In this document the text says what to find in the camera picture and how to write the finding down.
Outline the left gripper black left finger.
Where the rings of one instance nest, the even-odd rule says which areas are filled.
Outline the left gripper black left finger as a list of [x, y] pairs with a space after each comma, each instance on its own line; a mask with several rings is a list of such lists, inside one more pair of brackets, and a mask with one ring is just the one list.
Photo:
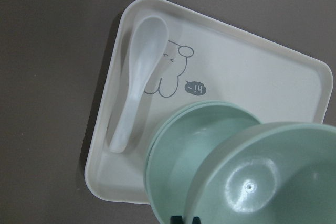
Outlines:
[[170, 217], [170, 224], [183, 224], [183, 217], [182, 216], [171, 216]]

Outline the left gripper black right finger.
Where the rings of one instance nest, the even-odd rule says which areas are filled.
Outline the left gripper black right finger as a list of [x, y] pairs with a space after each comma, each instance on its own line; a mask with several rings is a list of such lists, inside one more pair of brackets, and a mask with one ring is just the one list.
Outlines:
[[201, 224], [201, 220], [199, 217], [193, 217], [192, 224]]

